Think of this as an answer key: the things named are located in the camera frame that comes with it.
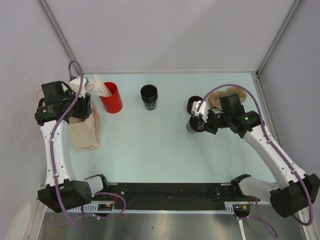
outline brown paper bag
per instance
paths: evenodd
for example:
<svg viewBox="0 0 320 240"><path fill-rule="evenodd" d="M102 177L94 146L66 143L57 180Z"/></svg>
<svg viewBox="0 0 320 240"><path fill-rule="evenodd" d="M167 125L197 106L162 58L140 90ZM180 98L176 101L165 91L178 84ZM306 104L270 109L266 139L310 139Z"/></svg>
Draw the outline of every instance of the brown paper bag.
<svg viewBox="0 0 320 240"><path fill-rule="evenodd" d="M90 106L92 113L89 118L69 118L69 139L81 153L101 147L100 115L93 101Z"/></svg>

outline white robotic arm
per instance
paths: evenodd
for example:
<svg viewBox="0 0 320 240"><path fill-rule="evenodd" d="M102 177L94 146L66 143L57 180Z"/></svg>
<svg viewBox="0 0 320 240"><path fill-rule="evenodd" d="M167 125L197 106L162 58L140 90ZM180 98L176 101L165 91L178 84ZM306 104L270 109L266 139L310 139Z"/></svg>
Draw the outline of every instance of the white robotic arm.
<svg viewBox="0 0 320 240"><path fill-rule="evenodd" d="M230 128L259 154L276 180L276 183L266 182L244 174L231 181L234 188L242 195L254 196L271 203L280 216L287 218L308 206L305 191L297 174L305 184L311 202L314 203L320 187L320 179L315 174L307 175L296 165L265 126L269 139L267 140L259 115L254 111L245 112L238 94L227 93L219 100L222 107L221 113L209 110L206 102L203 102L200 108L200 100L192 103L192 116L186 126L188 132L194 134L206 131L216 134L218 129ZM289 168L271 142L294 167L294 170Z"/></svg>
<svg viewBox="0 0 320 240"><path fill-rule="evenodd" d="M83 119L89 117L91 114L89 94L86 94L85 91L81 92L69 114L58 124L54 138L51 140L57 120L75 99L74 89L79 89L79 85L79 78L73 79L70 85L61 81L43 84L44 98L40 100L35 114L35 119L41 126L47 165L45 188L38 191L38 199L56 213L61 212L62 209L56 195L54 176L56 176L60 196L66 210L89 204L95 193L108 188L107 179L102 174L89 177L84 181L77 180L71 164L68 143L69 117ZM55 175L52 166L51 141L53 141Z"/></svg>

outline light blue table surface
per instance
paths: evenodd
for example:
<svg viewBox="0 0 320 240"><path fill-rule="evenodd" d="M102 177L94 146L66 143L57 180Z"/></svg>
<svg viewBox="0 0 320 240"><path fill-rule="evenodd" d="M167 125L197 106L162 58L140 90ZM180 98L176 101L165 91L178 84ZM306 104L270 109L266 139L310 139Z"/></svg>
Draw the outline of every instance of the light blue table surface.
<svg viewBox="0 0 320 240"><path fill-rule="evenodd" d="M242 174L274 182L258 154L237 134L220 129L190 134L186 104L227 83L257 92L249 73L103 74L117 84L123 109L107 113L92 94L101 115L101 149L80 153L70 146L71 163L79 180L104 174L111 183L228 183ZM158 89L156 109L146 110L140 89ZM256 110L248 96L245 110Z"/></svg>

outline white wall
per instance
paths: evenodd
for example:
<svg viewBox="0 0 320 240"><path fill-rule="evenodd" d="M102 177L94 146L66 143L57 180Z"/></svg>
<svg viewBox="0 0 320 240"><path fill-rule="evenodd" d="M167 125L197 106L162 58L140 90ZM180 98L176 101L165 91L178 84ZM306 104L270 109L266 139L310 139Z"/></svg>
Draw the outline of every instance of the white wall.
<svg viewBox="0 0 320 240"><path fill-rule="evenodd" d="M291 158L320 177L320 1L305 0L262 72L261 82ZM315 203L320 216L320 195Z"/></svg>
<svg viewBox="0 0 320 240"><path fill-rule="evenodd" d="M68 80L68 59L36 0L0 1L0 239L45 179L34 118L42 83Z"/></svg>
<svg viewBox="0 0 320 240"><path fill-rule="evenodd" d="M88 73L255 71L294 0L47 0Z"/></svg>

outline red cylindrical container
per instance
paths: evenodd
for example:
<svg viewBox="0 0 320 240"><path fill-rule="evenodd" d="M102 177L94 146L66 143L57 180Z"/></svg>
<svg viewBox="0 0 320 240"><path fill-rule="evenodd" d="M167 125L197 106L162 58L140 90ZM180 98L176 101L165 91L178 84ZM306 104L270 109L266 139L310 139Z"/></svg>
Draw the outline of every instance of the red cylindrical container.
<svg viewBox="0 0 320 240"><path fill-rule="evenodd" d="M111 96L101 96L100 99L103 103L104 109L110 114L116 114L120 112L123 107L118 87L113 82L105 82L104 85L110 90L112 93Z"/></svg>

